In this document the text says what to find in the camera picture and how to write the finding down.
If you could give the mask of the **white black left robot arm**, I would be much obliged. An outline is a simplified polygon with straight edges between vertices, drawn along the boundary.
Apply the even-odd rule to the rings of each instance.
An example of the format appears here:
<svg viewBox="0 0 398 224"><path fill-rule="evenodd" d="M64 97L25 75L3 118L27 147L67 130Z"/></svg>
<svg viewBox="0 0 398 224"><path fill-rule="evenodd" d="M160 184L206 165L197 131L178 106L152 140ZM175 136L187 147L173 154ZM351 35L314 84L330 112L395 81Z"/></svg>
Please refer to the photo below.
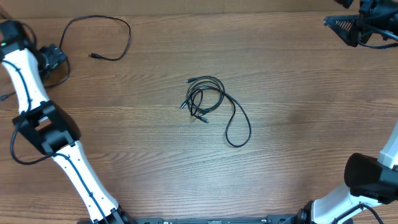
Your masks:
<svg viewBox="0 0 398 224"><path fill-rule="evenodd" d="M81 132L71 116L52 101L44 79L68 57L58 45L37 47L33 30L20 21L1 23L1 64L17 96L19 114L12 122L10 153L19 164L52 159L64 171L89 213L89 223L133 223L92 169L80 141ZM43 156L30 162L18 159L17 134L24 136Z"/></svg>

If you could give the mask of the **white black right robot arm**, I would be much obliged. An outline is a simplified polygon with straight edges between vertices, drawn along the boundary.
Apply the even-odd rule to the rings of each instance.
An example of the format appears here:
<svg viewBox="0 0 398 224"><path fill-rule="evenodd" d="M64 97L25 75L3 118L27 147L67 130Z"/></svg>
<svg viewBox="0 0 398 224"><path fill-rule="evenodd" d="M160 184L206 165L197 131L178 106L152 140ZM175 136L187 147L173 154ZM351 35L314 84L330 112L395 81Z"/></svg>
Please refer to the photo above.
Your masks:
<svg viewBox="0 0 398 224"><path fill-rule="evenodd" d="M362 0L357 15L327 16L329 27L346 45L367 47L373 34L397 47L397 2ZM354 153L345 166L344 182L328 195L309 201L287 223L352 223L353 217L369 210L378 223L374 207L397 200L397 130L394 129L378 157Z"/></svg>

